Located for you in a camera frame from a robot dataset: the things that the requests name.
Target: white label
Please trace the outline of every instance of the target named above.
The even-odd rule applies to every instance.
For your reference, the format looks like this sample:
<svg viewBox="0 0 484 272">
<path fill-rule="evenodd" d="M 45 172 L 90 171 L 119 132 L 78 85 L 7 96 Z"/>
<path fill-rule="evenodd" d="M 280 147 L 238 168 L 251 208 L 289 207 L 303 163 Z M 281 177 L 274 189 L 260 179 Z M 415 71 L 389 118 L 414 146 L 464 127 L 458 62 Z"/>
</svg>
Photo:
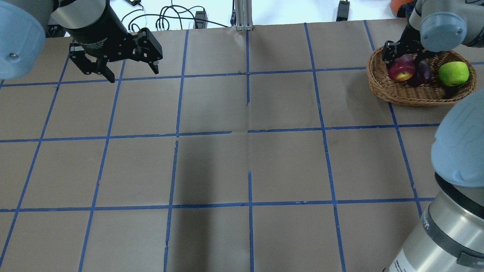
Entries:
<svg viewBox="0 0 484 272">
<path fill-rule="evenodd" d="M 395 261 L 393 261 L 392 265 L 390 266 L 389 272 L 417 272 L 415 269 L 410 265 L 405 257 L 405 253 L 403 253 L 403 249 L 398 253 Z"/>
</svg>

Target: white floor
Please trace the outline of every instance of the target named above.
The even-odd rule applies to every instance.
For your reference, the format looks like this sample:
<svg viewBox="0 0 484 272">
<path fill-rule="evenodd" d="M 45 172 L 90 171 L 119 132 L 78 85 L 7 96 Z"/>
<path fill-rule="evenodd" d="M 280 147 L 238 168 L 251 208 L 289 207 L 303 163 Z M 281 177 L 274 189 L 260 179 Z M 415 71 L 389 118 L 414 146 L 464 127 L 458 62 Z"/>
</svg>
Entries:
<svg viewBox="0 0 484 272">
<path fill-rule="evenodd" d="M 130 11 L 136 10 L 139 6 L 132 7 L 125 0 L 111 0 L 111 6 L 116 14 L 122 18 Z M 123 21 L 127 27 L 128 23 L 143 12 L 147 14 L 158 14 L 164 6 L 171 5 L 170 0 L 142 0 L 144 11 L 135 12 Z M 312 22 L 331 22 L 336 20 L 336 11 L 339 0 L 253 0 L 252 13 L 255 25 L 284 25 Z M 231 0 L 173 0 L 174 5 L 190 8 L 200 5 L 205 7 L 210 21 L 230 25 L 232 10 Z M 169 10 L 166 15 L 177 16 L 174 11 Z M 390 10 L 390 0 L 351 0 L 349 20 L 374 20 L 394 18 Z M 148 27 L 156 30 L 154 22 L 156 16 L 145 16 L 136 19 L 134 23 L 140 27 Z M 178 19 L 169 19 L 170 29 L 180 29 Z M 183 29 L 193 28 L 192 20 L 182 21 Z M 209 24 L 209 28 L 219 27 Z"/>
</svg>

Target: green fruit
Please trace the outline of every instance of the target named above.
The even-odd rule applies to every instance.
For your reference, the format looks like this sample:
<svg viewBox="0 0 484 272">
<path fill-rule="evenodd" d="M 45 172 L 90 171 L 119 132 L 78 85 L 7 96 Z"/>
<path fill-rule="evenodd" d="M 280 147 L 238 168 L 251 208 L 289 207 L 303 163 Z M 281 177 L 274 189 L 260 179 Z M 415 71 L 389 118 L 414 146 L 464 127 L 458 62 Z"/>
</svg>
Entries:
<svg viewBox="0 0 484 272">
<path fill-rule="evenodd" d="M 469 79 L 469 68 L 461 61 L 446 63 L 439 69 L 439 79 L 447 87 L 462 85 Z"/>
</svg>

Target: wicker basket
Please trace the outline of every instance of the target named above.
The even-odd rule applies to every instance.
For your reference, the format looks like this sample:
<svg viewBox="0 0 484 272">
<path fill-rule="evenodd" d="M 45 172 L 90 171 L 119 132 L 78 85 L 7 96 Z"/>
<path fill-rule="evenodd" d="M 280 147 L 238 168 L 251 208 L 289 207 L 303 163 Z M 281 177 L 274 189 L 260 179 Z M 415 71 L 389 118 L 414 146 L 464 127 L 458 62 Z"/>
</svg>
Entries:
<svg viewBox="0 0 484 272">
<path fill-rule="evenodd" d="M 432 67 L 432 82 L 430 84 L 411 87 L 406 82 L 395 82 L 388 77 L 386 64 L 381 60 L 383 47 L 371 54 L 366 66 L 366 73 L 371 91 L 379 98 L 397 105 L 404 106 L 439 106 L 454 104 L 475 91 L 477 87 L 476 70 L 461 55 L 447 51 L 440 56 L 427 59 Z M 469 80 L 458 87 L 444 87 L 439 83 L 439 68 L 451 61 L 463 61 L 469 67 Z"/>
</svg>

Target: apple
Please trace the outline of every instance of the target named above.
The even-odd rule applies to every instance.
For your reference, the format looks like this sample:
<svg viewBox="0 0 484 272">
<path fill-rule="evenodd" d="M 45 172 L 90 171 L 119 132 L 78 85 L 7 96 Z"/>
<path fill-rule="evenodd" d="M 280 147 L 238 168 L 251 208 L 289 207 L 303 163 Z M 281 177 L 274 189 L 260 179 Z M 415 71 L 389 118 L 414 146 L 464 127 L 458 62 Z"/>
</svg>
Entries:
<svg viewBox="0 0 484 272">
<path fill-rule="evenodd" d="M 403 55 L 393 61 L 388 76 L 394 81 L 405 81 L 415 74 L 415 64 L 411 55 Z"/>
<path fill-rule="evenodd" d="M 447 87 L 462 85 L 469 79 L 469 68 L 465 62 L 448 62 L 440 67 L 439 79 Z"/>
<path fill-rule="evenodd" d="M 421 61 L 415 68 L 415 74 L 407 81 L 412 87 L 429 84 L 432 80 L 432 67 L 426 61 Z"/>
</svg>

